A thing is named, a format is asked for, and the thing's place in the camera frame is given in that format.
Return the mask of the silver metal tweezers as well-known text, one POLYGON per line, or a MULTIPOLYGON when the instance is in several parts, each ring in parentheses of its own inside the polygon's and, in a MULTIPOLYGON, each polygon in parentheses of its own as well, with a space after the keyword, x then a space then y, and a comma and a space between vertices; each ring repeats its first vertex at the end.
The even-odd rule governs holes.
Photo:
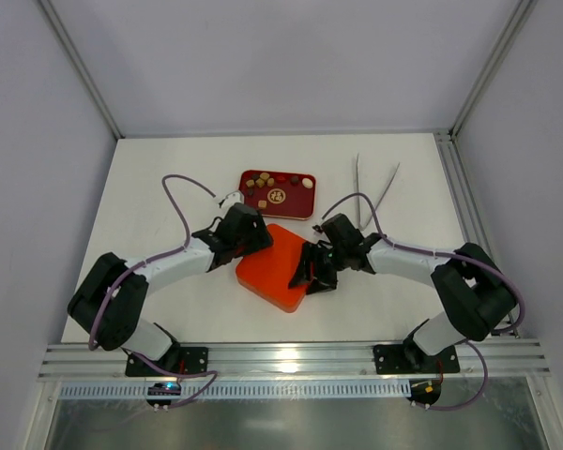
MULTIPOLYGON (((369 176, 361 170, 360 153, 357 153, 353 165, 354 191, 366 194, 372 201, 374 211, 377 212, 382 201, 387 197, 401 166, 402 164, 398 162, 382 173, 369 176)), ((364 231, 372 223, 373 213, 362 197, 356 197, 355 212, 358 227, 364 231)))

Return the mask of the orange box lid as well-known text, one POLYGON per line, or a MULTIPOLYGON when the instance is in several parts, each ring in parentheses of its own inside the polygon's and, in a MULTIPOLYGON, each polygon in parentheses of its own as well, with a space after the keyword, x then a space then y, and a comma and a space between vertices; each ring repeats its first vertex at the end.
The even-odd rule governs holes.
POLYGON ((236 267, 241 286, 286 313, 297 310, 306 286, 289 288, 306 240, 277 224, 266 226, 273 245, 245 256, 236 267))

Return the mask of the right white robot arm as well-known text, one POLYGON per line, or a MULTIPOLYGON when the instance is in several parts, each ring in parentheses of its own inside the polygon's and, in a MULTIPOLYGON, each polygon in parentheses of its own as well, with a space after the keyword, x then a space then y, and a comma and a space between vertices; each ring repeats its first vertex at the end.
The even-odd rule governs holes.
POLYGON ((306 242, 290 289, 307 294, 336 289, 339 272, 393 275, 432 287, 442 312, 416 327, 399 345, 397 356, 412 371, 423 371, 447 348, 465 340, 483 341, 518 305, 509 281, 478 245, 452 252, 392 242, 381 232, 364 235, 344 214, 316 227, 325 239, 306 242))

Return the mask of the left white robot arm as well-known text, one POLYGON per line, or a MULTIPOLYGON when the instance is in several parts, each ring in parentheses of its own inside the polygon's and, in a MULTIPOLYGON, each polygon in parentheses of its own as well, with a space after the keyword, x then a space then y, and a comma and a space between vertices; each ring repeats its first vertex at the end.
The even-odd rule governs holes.
POLYGON ((142 318, 148 295, 272 246, 261 213, 237 202, 215 229, 194 232, 180 249, 144 260, 101 255, 69 301, 68 315, 88 333, 92 349, 124 349, 153 362, 171 359, 174 338, 142 318))

